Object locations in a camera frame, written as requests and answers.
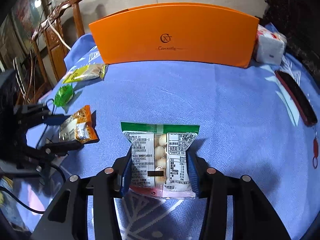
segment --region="snack bag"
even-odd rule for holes
[[[60,125],[59,140],[61,142],[78,140],[86,143],[97,139],[97,134],[92,128],[89,105],[82,107]]]
[[[103,79],[106,74],[107,66],[108,65],[105,64],[91,64],[83,66],[81,68],[77,68],[72,73],[66,76],[62,84],[95,79],[98,77]]]
[[[258,25],[253,58],[260,63],[280,65],[287,39],[281,33],[273,33]]]
[[[187,173],[186,150],[195,140],[199,125],[167,125],[121,122],[132,143],[130,188],[159,198],[195,197]]]
[[[73,98],[73,87],[71,85],[62,86],[59,88],[53,103],[56,106],[65,106]]]

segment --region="blue gripper pad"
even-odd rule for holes
[[[199,174],[196,169],[196,156],[193,154],[188,154],[187,153],[187,160],[188,160],[188,176],[189,180],[191,183],[191,188],[194,193],[198,196],[200,193],[200,188],[199,188]]]
[[[129,186],[131,184],[131,165],[132,165],[132,159],[130,156],[130,159],[128,160],[127,165],[121,177],[122,179],[121,189],[120,189],[121,196],[124,196],[128,192]]]
[[[47,119],[44,120],[43,123],[52,126],[52,125],[61,125],[68,117],[71,115],[64,115],[64,114],[53,114],[49,115]]]

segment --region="nutrition facts label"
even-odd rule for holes
[[[167,167],[164,190],[186,191],[191,188],[187,173],[185,137],[186,134],[183,133],[167,134],[167,158],[170,166]]]
[[[132,180],[138,187],[155,187],[154,177],[148,177],[148,171],[155,170],[154,134],[151,132],[126,132],[132,143]]]

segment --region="logo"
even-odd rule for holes
[[[172,36],[170,36],[169,34],[162,34],[160,36],[160,40],[163,42],[163,43],[167,43],[169,41],[171,41],[171,38]]]
[[[171,49],[171,50],[176,51],[176,50],[179,49],[179,48],[176,48],[176,47],[174,47],[174,46],[171,46],[171,47],[162,47],[162,46],[159,46],[159,47],[158,47],[158,50],[165,50],[165,49]]]

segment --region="clear plastic snack bag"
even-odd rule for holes
[[[90,64],[77,68],[66,75],[62,84],[90,80],[98,77],[103,79],[106,74],[107,67],[108,65],[106,64]]]
[[[195,197],[187,172],[186,150],[199,133],[199,125],[121,122],[132,143],[130,188],[157,198]]]

